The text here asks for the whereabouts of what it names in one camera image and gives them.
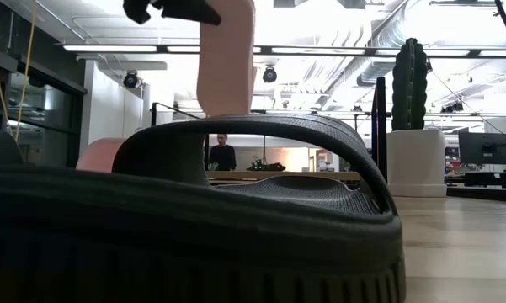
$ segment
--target computer monitor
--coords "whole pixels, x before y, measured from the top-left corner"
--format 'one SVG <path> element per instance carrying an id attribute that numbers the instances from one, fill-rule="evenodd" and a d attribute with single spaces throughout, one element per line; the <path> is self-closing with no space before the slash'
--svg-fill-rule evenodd
<path id="1" fill-rule="evenodd" d="M 461 132 L 461 163 L 506 164 L 506 135 Z"/>

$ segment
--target black shirt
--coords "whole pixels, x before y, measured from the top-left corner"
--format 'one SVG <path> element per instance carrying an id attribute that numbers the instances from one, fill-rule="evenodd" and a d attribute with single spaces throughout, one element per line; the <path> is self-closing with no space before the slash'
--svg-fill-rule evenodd
<path id="1" fill-rule="evenodd" d="M 219 164 L 218 171 L 230 171 L 236 169 L 236 153 L 234 147 L 225 146 L 213 146 L 210 151 L 210 164 Z"/>

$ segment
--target potted plant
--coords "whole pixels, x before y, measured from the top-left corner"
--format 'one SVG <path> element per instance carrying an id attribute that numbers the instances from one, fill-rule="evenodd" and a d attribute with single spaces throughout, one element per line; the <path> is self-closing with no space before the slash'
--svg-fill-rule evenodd
<path id="1" fill-rule="evenodd" d="M 445 197 L 445 140 L 424 130 L 427 55 L 408 39 L 393 69 L 392 132 L 387 134 L 387 181 L 394 196 Z"/>

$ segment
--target black slide sandal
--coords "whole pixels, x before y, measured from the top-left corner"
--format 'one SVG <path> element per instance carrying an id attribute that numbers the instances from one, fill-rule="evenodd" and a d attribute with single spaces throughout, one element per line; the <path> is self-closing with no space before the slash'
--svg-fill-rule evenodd
<path id="1" fill-rule="evenodd" d="M 213 189 L 203 169 L 205 133 L 306 141 L 338 153 L 370 186 L 350 192 L 298 177 Z M 122 146 L 115 171 L 137 176 L 0 167 L 0 301 L 404 301 L 400 220 L 362 141 L 339 121 L 246 116 L 159 125 Z M 317 198 L 292 200 L 296 187 Z"/>

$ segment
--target cactus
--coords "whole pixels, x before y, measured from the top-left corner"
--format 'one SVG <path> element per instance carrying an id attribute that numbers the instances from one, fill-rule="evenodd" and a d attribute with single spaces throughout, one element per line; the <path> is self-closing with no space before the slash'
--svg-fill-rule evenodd
<path id="1" fill-rule="evenodd" d="M 416 39 L 406 40 L 393 68 L 393 130 L 422 130 L 427 101 L 427 55 Z"/>

